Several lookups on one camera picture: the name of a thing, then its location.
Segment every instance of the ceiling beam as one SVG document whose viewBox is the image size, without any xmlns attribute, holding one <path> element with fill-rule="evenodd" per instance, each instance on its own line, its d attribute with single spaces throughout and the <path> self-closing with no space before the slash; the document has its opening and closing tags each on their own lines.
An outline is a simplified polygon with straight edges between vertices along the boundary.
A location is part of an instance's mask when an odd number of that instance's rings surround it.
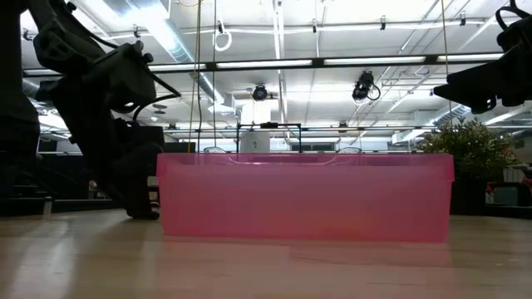
<svg viewBox="0 0 532 299">
<path fill-rule="evenodd" d="M 461 53 L 449 55 L 449 65 L 482 64 L 497 61 L 503 53 Z M 343 67 L 372 67 L 372 66 L 444 66 L 445 54 L 408 55 L 408 56 L 350 56 L 350 57 L 310 57 L 295 59 L 274 59 L 259 61 L 224 61 L 199 62 L 180 64 L 150 65 L 155 74 L 193 73 L 194 67 L 199 70 L 210 71 L 258 71 L 258 70 L 297 70 L 323 69 Z M 56 71 L 49 69 L 24 69 L 23 76 L 31 77 L 59 77 Z"/>
</svg>

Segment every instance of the white ceiling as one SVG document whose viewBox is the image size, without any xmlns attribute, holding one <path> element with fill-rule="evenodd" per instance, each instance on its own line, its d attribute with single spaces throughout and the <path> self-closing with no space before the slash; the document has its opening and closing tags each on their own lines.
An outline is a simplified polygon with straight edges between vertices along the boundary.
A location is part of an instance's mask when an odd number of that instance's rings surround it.
<svg viewBox="0 0 532 299">
<path fill-rule="evenodd" d="M 164 2 L 168 7 L 171 3 L 171 20 L 181 28 L 182 32 L 194 33 L 197 23 L 197 7 L 194 5 L 198 0 L 180 0 Z M 110 8 L 106 7 L 103 0 L 76 0 L 73 1 L 81 8 L 76 16 L 91 31 L 98 35 L 103 32 L 110 36 L 132 34 L 135 20 L 117 17 Z M 325 26 L 334 24 L 366 24 L 379 23 L 381 16 L 386 15 L 388 23 L 414 22 L 422 20 L 434 0 L 328 0 L 327 6 L 322 5 L 322 0 L 283 0 L 283 20 L 285 30 L 294 28 L 309 28 L 316 18 L 318 24 Z M 273 2 L 272 0 L 204 0 L 201 3 L 201 26 L 202 30 L 214 28 L 214 4 L 217 3 L 218 16 L 223 18 L 227 28 L 238 27 L 256 30 L 273 30 Z M 445 0 L 446 20 L 450 21 L 465 11 L 468 20 L 474 19 L 482 22 L 492 17 L 495 11 L 503 6 L 506 0 Z M 532 12 L 532 1 L 518 0 L 518 5 L 525 11 Z M 425 23 L 432 24 L 441 20 L 441 4 L 438 3 L 432 13 L 429 14 Z M 35 25 L 26 14 L 22 16 L 22 27 L 36 33 Z M 447 49 L 455 53 L 457 49 L 479 29 L 480 25 L 467 24 L 464 27 L 451 26 L 446 29 Z M 145 28 L 140 27 L 142 38 L 145 43 L 145 51 L 150 52 L 155 63 L 172 63 L 174 60 L 168 52 L 157 42 Z M 382 56 L 397 55 L 401 47 L 414 35 L 403 55 L 443 53 L 445 52 L 444 34 L 442 29 L 406 30 L 406 29 L 378 29 L 370 31 L 350 32 L 321 32 L 319 50 L 321 56 Z M 476 37 L 461 52 L 490 52 L 501 51 L 496 44 L 496 37 L 501 32 L 496 24 L 489 26 Z M 184 34 L 184 44 L 191 52 L 195 50 L 196 34 Z M 213 37 L 212 33 L 200 34 L 200 60 L 213 61 Z M 115 42 L 134 42 L 134 37 L 116 39 Z M 284 56 L 286 58 L 309 58 L 316 56 L 316 35 L 312 32 L 286 34 L 284 36 Z M 275 46 L 273 34 L 233 33 L 233 42 L 227 51 L 217 51 L 216 61 L 240 61 L 240 60 L 263 60 L 275 59 Z M 35 57 L 32 44 L 22 41 L 22 62 L 25 68 L 40 68 Z M 471 66 L 450 66 L 449 72 L 460 71 Z M 437 96 L 430 96 L 430 85 L 438 85 L 445 81 L 446 68 L 431 68 L 431 79 L 420 86 L 412 95 L 406 92 L 411 89 L 420 79 L 413 73 L 419 67 L 393 67 L 389 70 L 380 83 L 382 94 L 386 94 L 377 102 L 365 104 L 356 114 L 353 114 L 355 106 L 351 94 L 354 82 L 362 71 L 372 71 L 376 79 L 386 70 L 386 66 L 362 68 L 338 68 L 319 70 L 287 70 L 286 77 L 286 100 L 288 101 L 288 120 L 300 122 L 306 125 L 337 125 L 340 120 L 350 120 L 350 125 L 424 125 L 418 124 L 414 113 L 417 110 L 436 112 L 449 106 L 447 100 Z M 212 81 L 212 74 L 205 74 Z M 193 81 L 187 74 L 161 75 L 162 79 L 170 83 L 174 88 L 183 93 L 181 99 L 167 100 L 164 105 L 168 106 L 165 115 L 155 115 L 153 107 L 149 107 L 140 113 L 140 120 L 145 123 L 167 125 L 173 122 L 186 124 L 190 121 L 190 102 Z M 239 98 L 246 97 L 246 89 L 254 88 L 258 83 L 265 84 L 267 88 L 278 93 L 279 79 L 276 71 L 231 71 L 220 72 L 215 75 L 217 89 L 239 94 Z M 165 91 L 158 86 L 158 91 Z M 403 99 L 392 112 L 387 113 L 398 100 Z M 280 121 L 280 113 L 276 100 L 272 101 L 272 120 Z M 213 114 L 208 112 L 210 106 L 207 100 L 201 101 L 203 121 L 212 120 Z M 239 100 L 238 104 L 247 103 L 247 100 Z M 504 113 L 506 108 L 499 108 Z M 227 123 L 217 124 L 221 126 L 234 125 L 236 120 L 233 116 L 216 115 L 217 120 Z M 200 115 L 195 103 L 193 120 L 199 121 Z M 369 135 L 381 135 L 382 133 L 368 133 Z"/>
</svg>

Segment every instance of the ceiling light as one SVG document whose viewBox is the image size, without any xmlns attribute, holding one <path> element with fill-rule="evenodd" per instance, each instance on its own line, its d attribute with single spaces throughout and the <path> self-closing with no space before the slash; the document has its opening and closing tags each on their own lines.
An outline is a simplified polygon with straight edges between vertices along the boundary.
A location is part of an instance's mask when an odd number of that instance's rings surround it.
<svg viewBox="0 0 532 299">
<path fill-rule="evenodd" d="M 387 64 L 387 63 L 418 63 L 424 62 L 424 56 L 407 56 L 407 57 L 372 57 L 372 58 L 335 58 L 326 59 L 327 66 L 342 66 L 342 65 L 371 65 L 371 64 Z"/>
<path fill-rule="evenodd" d="M 503 56 L 503 53 L 495 54 L 470 54 L 470 55 L 449 55 L 448 61 L 485 61 L 485 60 L 497 60 Z M 445 61 L 445 56 L 439 56 L 439 62 Z"/>
<path fill-rule="evenodd" d="M 216 66 L 224 68 L 245 68 L 245 67 L 283 67 L 283 66 L 311 66 L 312 60 L 286 60 L 286 61 L 242 61 L 242 62 L 222 62 Z"/>
<path fill-rule="evenodd" d="M 150 66 L 151 71 L 193 71 L 193 70 L 206 70 L 207 66 L 204 63 L 194 64 L 174 64 L 174 65 L 160 65 Z"/>
<path fill-rule="evenodd" d="M 214 113 L 214 108 L 216 108 L 216 113 L 220 113 L 221 115 L 231 115 L 231 114 L 234 114 L 234 108 L 232 107 L 228 107 L 226 105 L 221 105 L 221 104 L 218 104 L 218 103 L 214 103 L 216 105 L 216 107 L 214 107 L 213 105 L 209 108 L 207 108 L 207 110 L 210 112 L 210 113 Z"/>
</svg>

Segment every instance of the fluorescent light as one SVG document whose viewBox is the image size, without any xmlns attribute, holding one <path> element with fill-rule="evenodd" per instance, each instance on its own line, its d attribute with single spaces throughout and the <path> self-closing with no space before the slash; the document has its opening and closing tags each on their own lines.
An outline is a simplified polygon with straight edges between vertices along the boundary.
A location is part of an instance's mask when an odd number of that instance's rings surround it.
<svg viewBox="0 0 532 299">
<path fill-rule="evenodd" d="M 449 55 L 448 61 L 484 61 L 484 60 L 497 60 L 503 56 L 504 53 L 496 54 L 471 54 L 471 55 Z M 438 61 L 445 61 L 445 56 L 439 56 Z"/>
<path fill-rule="evenodd" d="M 341 66 L 341 65 L 370 65 L 370 64 L 387 64 L 387 63 L 416 63 L 424 62 L 424 56 L 409 56 L 409 57 L 375 57 L 375 58 L 338 58 L 338 59 L 326 59 L 325 65 L 327 66 Z"/>
<path fill-rule="evenodd" d="M 174 65 L 150 66 L 151 71 L 193 71 L 194 69 L 205 70 L 207 69 L 207 66 L 204 63 L 185 63 Z"/>
<path fill-rule="evenodd" d="M 226 105 L 221 105 L 221 104 L 218 104 L 218 103 L 214 103 L 216 105 L 216 113 L 220 113 L 221 115 L 230 115 L 230 114 L 234 114 L 234 108 L 232 107 L 228 107 Z M 210 112 L 210 113 L 214 113 L 214 106 L 212 105 L 211 107 L 207 108 L 207 110 Z"/>
<path fill-rule="evenodd" d="M 56 71 L 49 70 L 49 69 L 24 70 L 24 72 L 28 76 L 57 76 L 57 75 L 61 75 L 60 73 L 58 73 Z"/>
<path fill-rule="evenodd" d="M 281 66 L 311 66 L 312 60 L 289 60 L 289 61 L 242 61 L 217 63 L 218 68 L 245 68 L 245 67 L 281 67 Z"/>
</svg>

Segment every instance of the wooden tabletop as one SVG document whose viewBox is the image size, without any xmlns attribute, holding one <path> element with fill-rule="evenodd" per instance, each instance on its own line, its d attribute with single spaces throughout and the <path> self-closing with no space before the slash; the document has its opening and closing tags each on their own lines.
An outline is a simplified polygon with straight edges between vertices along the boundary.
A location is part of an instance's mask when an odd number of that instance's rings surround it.
<svg viewBox="0 0 532 299">
<path fill-rule="evenodd" d="M 532 298 L 532 222 L 447 244 L 169 238 L 122 211 L 0 219 L 0 298 Z"/>
</svg>

